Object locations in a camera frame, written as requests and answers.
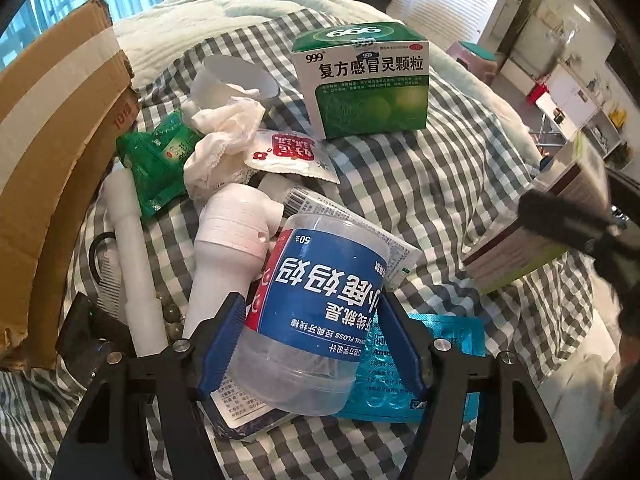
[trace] plastic stool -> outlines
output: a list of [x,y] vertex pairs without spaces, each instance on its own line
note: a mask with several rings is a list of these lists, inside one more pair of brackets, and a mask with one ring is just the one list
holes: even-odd
[[475,43],[457,41],[449,47],[447,54],[483,83],[491,86],[494,82],[498,73],[498,63],[488,50]]

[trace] blue blister pack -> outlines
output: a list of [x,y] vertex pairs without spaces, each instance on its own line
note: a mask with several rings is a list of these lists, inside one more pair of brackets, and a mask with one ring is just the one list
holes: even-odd
[[[484,329],[475,317],[409,314],[430,329],[434,338],[444,338],[463,353],[484,356]],[[478,416],[479,394],[468,394],[464,421]],[[356,380],[344,408],[335,416],[370,422],[420,422],[425,402],[402,385],[396,364],[378,325],[371,324]]]

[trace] white plastic pipe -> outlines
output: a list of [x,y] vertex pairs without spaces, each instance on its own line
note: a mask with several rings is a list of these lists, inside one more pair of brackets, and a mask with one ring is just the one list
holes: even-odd
[[230,292],[245,298],[267,255],[284,206],[243,184],[228,184],[213,195],[200,215],[194,243],[196,271],[183,337],[214,317]]
[[156,296],[140,224],[140,204],[131,171],[114,169],[104,180],[107,213],[113,223],[127,295],[125,314],[138,357],[158,354],[168,345],[162,305]]

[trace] green stool top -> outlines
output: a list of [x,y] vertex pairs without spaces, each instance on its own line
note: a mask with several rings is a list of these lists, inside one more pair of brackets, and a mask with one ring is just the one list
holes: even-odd
[[487,61],[495,61],[495,56],[478,44],[471,43],[469,41],[459,41],[458,43],[465,47],[467,50],[470,50],[471,52],[476,54],[476,56],[481,57],[482,59],[485,59]]

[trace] checkered cloth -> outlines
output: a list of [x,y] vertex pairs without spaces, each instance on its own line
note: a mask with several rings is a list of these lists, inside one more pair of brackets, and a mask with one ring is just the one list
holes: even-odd
[[[203,41],[143,90],[138,128],[151,130],[178,107],[205,56],[227,54],[264,67],[280,84],[281,101],[265,118],[266,127],[310,132],[289,49],[301,32],[341,24],[305,9]],[[479,317],[488,351],[516,351],[537,383],[569,357],[587,332],[588,270],[580,255],[569,252],[498,292],[478,294],[462,269],[462,254],[499,211],[514,205],[532,168],[493,114],[433,70],[429,107],[422,131],[329,141],[326,148],[340,177],[338,195],[334,189],[330,196],[423,250],[417,268],[396,292],[407,309]],[[331,191],[330,185],[315,186]],[[180,307],[187,305],[191,287],[197,227],[196,212],[186,198],[145,225],[158,293]],[[108,230],[100,194],[89,208],[70,265],[65,311],[77,291],[97,297],[87,251],[95,235]],[[80,398],[62,365],[56,372],[0,375],[0,431],[37,479],[47,478]],[[157,406],[150,406],[148,415],[158,478],[171,478]],[[299,416],[250,444],[214,438],[208,429],[232,478],[330,480],[396,478],[416,427]],[[471,423],[462,428],[454,478],[465,476],[473,438]]]

